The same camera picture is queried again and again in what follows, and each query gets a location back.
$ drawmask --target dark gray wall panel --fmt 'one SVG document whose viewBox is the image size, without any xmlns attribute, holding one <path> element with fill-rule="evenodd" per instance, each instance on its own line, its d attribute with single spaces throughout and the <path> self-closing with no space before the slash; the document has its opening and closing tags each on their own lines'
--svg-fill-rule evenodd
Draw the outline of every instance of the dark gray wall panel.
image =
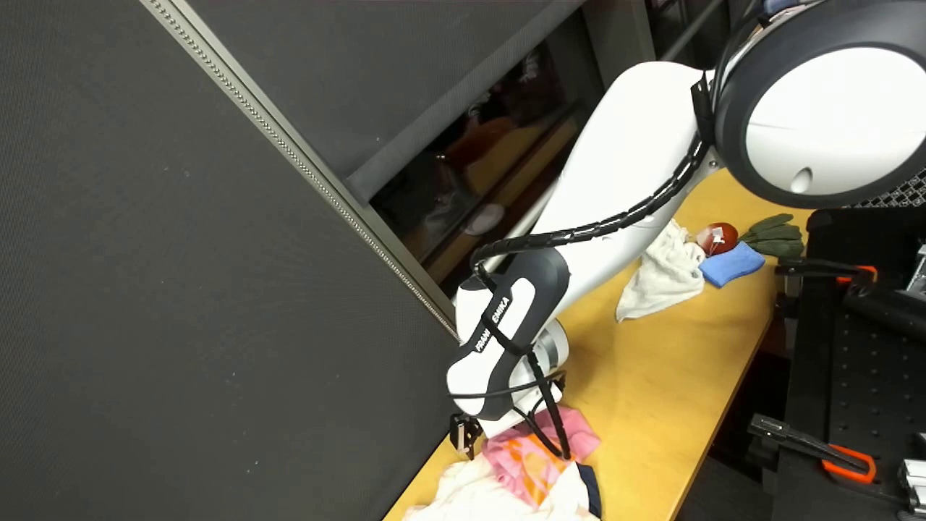
<svg viewBox="0 0 926 521">
<path fill-rule="evenodd" d="M 369 200 L 583 0 L 194 0 Z"/>
<path fill-rule="evenodd" d="M 448 335 L 127 0 L 0 3 L 0 517 L 376 517 Z"/>
</svg>

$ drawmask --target black cable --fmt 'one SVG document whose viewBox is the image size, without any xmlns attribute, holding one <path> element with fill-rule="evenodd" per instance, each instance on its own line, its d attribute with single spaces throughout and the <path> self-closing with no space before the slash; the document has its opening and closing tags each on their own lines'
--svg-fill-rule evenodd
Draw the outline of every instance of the black cable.
<svg viewBox="0 0 926 521">
<path fill-rule="evenodd" d="M 699 164 L 706 155 L 706 144 L 703 140 L 694 134 L 686 160 L 674 168 L 674 173 L 645 200 L 641 200 L 638 206 L 609 216 L 609 219 L 596 219 L 596 223 L 586 223 L 576 228 L 558 228 L 558 232 L 548 232 L 548 235 L 525 235 L 525 238 L 509 238 L 509 239 L 496 239 L 496 242 L 483 242 L 482 248 L 471 252 L 471 265 L 476 276 L 482 278 L 482 284 L 486 284 L 490 289 L 496 289 L 493 276 L 486 271 L 486 261 L 490 258 L 500 258 L 500 254 L 512 254 L 521 248 L 551 248 L 551 245 L 568 245 L 568 242 L 586 242 L 602 235 L 613 235 L 619 228 L 628 228 L 641 219 L 645 219 L 649 213 L 654 213 L 658 208 L 664 208 L 671 196 L 678 196 L 690 179 L 694 177 Z"/>
<path fill-rule="evenodd" d="M 532 373 L 532 384 L 531 384 L 531 387 L 539 387 L 539 391 L 541 391 L 541 399 L 532 404 L 531 413 L 525 413 L 516 401 L 512 401 L 512 407 L 516 407 L 516 410 L 521 413 L 521 420 L 535 432 L 535 438 L 548 445 L 551 455 L 571 461 L 571 458 L 573 458 L 573 452 L 571 452 L 571 438 L 568 438 L 568 428 L 565 428 L 565 423 L 563 423 L 558 401 L 552 399 L 552 384 L 551 384 L 552 380 L 544 375 L 544 367 L 541 367 L 539 355 L 532 354 L 531 344 L 516 344 L 516 342 L 493 320 L 490 313 L 482 316 L 482 325 L 490 329 L 490 335 L 496 335 L 496 342 L 497 342 L 509 355 L 518 355 L 518 360 L 526 355 L 531 373 Z M 490 396 L 490 393 L 496 393 L 496 396 L 512 396 L 516 387 L 508 387 L 505 393 L 486 391 L 486 396 Z M 563 445 L 557 445 L 557 442 L 541 432 L 541 425 L 539 425 L 539 420 L 535 420 L 535 407 L 539 407 L 539 404 L 548 404 L 551 420 L 552 420 L 552 428 L 557 428 L 557 438 L 558 438 Z"/>
</svg>

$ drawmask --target pink cloth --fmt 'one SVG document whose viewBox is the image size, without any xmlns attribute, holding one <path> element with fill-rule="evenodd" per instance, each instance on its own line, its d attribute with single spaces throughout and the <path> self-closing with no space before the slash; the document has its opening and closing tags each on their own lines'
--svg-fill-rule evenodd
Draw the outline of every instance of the pink cloth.
<svg viewBox="0 0 926 521">
<path fill-rule="evenodd" d="M 586 461 L 599 445 L 599 438 L 578 410 L 558 404 L 558 417 L 571 438 L 573 461 Z M 558 445 L 551 410 L 541 410 L 535 420 L 544 438 Z M 526 423 L 493 438 L 483 455 L 496 478 L 531 507 L 544 503 L 558 474 L 571 467 L 571 461 L 557 458 Z"/>
</svg>

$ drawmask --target shelf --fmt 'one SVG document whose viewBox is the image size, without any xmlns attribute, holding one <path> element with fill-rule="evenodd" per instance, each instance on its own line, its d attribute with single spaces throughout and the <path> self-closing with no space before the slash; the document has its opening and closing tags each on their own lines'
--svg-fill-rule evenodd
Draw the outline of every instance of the shelf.
<svg viewBox="0 0 926 521">
<path fill-rule="evenodd" d="M 448 164 L 440 164 L 444 177 L 454 177 L 454 187 L 428 193 L 428 200 L 444 200 L 447 208 L 435 202 L 428 213 L 416 216 L 416 225 L 403 235 L 408 252 L 422 265 L 438 264 L 448 239 L 454 239 L 458 228 L 463 228 L 486 202 L 493 202 L 497 190 L 518 187 L 518 181 L 512 184 L 512 179 L 525 177 L 525 164 L 532 163 L 541 147 L 551 147 L 551 137 L 558 134 L 568 118 L 576 118 L 576 103 L 568 103 L 535 125 L 509 125 L 496 137 L 496 144 L 483 150 L 482 160 L 470 163 L 461 171 L 448 171 Z"/>
<path fill-rule="evenodd" d="M 476 193 L 483 193 L 482 206 L 471 213 L 496 202 L 508 208 L 505 223 L 518 219 L 518 213 L 512 212 L 516 202 L 521 202 L 521 196 L 531 193 L 539 179 L 558 173 L 557 160 L 573 144 L 573 140 L 583 129 L 576 113 L 557 115 L 552 121 L 557 125 L 539 134 L 539 140 L 526 141 L 531 134 L 518 134 L 509 140 L 509 147 L 500 147 L 497 153 L 486 153 L 482 164 L 471 164 L 466 171 L 466 179 L 479 181 Z M 427 261 L 427 268 L 431 271 L 431 278 L 447 280 L 448 276 L 454 276 L 466 264 L 476 245 L 508 232 L 505 223 L 486 235 L 470 235 L 466 225 L 458 225 L 458 232 L 451 232 L 447 245 Z"/>
</svg>

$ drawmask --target red object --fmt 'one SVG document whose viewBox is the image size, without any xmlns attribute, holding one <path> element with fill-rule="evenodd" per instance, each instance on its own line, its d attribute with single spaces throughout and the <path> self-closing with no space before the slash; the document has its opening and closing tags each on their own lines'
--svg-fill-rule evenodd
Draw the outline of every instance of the red object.
<svg viewBox="0 0 926 521">
<path fill-rule="evenodd" d="M 877 478 L 877 464 L 874 464 L 872 455 L 858 452 L 858 448 L 848 448 L 848 445 L 830 445 L 830 448 L 839 452 L 843 458 L 852 458 L 852 461 L 862 464 L 865 471 L 848 469 L 848 467 L 843 467 L 843 464 L 836 464 L 836 461 L 823 461 L 823 469 L 824 469 L 829 474 L 833 474 L 833 478 L 839 478 L 839 480 L 861 484 L 861 485 L 872 485 L 872 484 L 874 484 L 874 478 Z"/>
<path fill-rule="evenodd" d="M 868 264 L 865 264 L 865 265 L 858 265 L 858 276 L 839 276 L 836 284 L 839 284 L 839 286 L 848 286 L 848 284 L 853 284 L 861 276 L 868 276 L 865 280 L 877 280 L 877 265 L 868 265 Z"/>
<path fill-rule="evenodd" d="M 712 258 L 720 252 L 735 248 L 741 235 L 730 223 L 712 223 L 701 235 L 694 235 L 694 242 Z"/>
</svg>

